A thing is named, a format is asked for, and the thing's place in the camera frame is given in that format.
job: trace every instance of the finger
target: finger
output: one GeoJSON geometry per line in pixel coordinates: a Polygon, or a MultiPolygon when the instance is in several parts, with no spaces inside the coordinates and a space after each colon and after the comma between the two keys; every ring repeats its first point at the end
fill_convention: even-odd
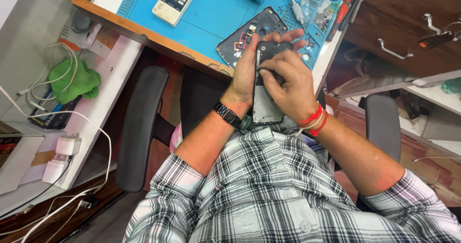
{"type": "Polygon", "coordinates": [[[272,32],[269,34],[266,34],[262,40],[264,41],[275,41],[277,43],[280,42],[280,34],[278,32],[272,32]]]}
{"type": "Polygon", "coordinates": [[[287,63],[289,63],[297,69],[306,68],[306,65],[301,61],[300,57],[291,50],[282,51],[279,54],[275,55],[272,59],[286,61],[287,63]]]}
{"type": "Polygon", "coordinates": [[[260,75],[264,81],[264,86],[274,101],[277,103],[278,101],[282,100],[285,92],[282,90],[277,80],[275,80],[274,75],[266,69],[261,69],[260,75]]]}
{"type": "Polygon", "coordinates": [[[250,43],[245,47],[245,51],[242,54],[242,57],[239,59],[238,63],[246,63],[246,64],[253,64],[256,55],[256,46],[259,42],[259,36],[257,34],[253,34],[251,36],[250,43]]]}
{"type": "Polygon", "coordinates": [[[280,37],[280,42],[291,42],[304,35],[304,31],[301,28],[291,30],[280,37]]]}
{"type": "Polygon", "coordinates": [[[293,43],[293,52],[300,50],[304,47],[308,42],[306,40],[298,40],[297,42],[293,43]]]}
{"type": "Polygon", "coordinates": [[[262,64],[259,65],[259,68],[274,70],[279,75],[283,76],[287,82],[292,80],[291,76],[293,75],[295,71],[294,67],[291,64],[283,60],[274,60],[274,59],[265,60],[262,64]]]}

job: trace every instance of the office chair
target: office chair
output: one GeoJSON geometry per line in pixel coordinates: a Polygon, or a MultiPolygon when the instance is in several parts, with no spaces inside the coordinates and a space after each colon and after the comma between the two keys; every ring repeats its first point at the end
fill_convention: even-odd
{"type": "MultiPolygon", "coordinates": [[[[228,84],[188,66],[183,66],[181,70],[180,111],[182,134],[186,136],[210,112],[228,84]]],[[[131,95],[123,124],[115,178],[117,186],[124,191],[134,193],[144,187],[153,138],[170,146],[176,127],[157,113],[168,77],[169,72],[165,68],[147,67],[131,95]]],[[[325,108],[323,91],[318,99],[325,108]]],[[[400,122],[395,101],[370,95],[366,98],[365,110],[367,139],[400,162],[400,122]]],[[[371,211],[360,198],[356,205],[360,210],[371,211]]]]}

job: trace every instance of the chair armrest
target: chair armrest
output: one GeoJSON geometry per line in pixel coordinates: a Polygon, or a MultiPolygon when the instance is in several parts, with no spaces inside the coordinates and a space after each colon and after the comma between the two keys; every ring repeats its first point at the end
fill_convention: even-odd
{"type": "Polygon", "coordinates": [[[400,121],[394,99],[373,94],[366,98],[366,138],[400,162],[400,121]]]}
{"type": "Polygon", "coordinates": [[[162,67],[149,66],[139,76],[123,123],[115,183],[128,192],[144,187],[153,125],[158,104],[170,74],[162,67]]]}

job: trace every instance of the blue silicone repair mat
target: blue silicone repair mat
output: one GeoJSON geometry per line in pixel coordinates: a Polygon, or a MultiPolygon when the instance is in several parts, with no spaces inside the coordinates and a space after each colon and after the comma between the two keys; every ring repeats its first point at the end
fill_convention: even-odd
{"type": "MultiPolygon", "coordinates": [[[[152,13],[157,1],[123,0],[117,14],[221,63],[226,62],[216,52],[216,45],[267,6],[272,6],[276,10],[290,30],[301,28],[291,10],[290,0],[263,0],[260,4],[254,0],[193,0],[176,27],[165,23],[152,13]]],[[[315,43],[315,46],[306,46],[299,51],[309,55],[303,60],[310,69],[313,69],[332,25],[329,24],[328,28],[322,31],[319,28],[321,24],[318,23],[318,17],[316,18],[315,15],[320,6],[325,7],[326,3],[332,2],[330,0],[305,1],[309,3],[306,21],[309,24],[305,24],[308,33],[303,39],[309,39],[315,43]]],[[[333,2],[331,8],[337,10],[334,3],[340,1],[333,2]]]]}

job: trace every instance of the remote control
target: remote control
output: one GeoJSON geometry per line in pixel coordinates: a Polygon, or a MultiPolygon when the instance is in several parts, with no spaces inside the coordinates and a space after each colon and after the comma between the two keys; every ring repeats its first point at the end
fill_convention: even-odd
{"type": "Polygon", "coordinates": [[[176,27],[192,0],[158,0],[152,12],[160,19],[176,27]]]}

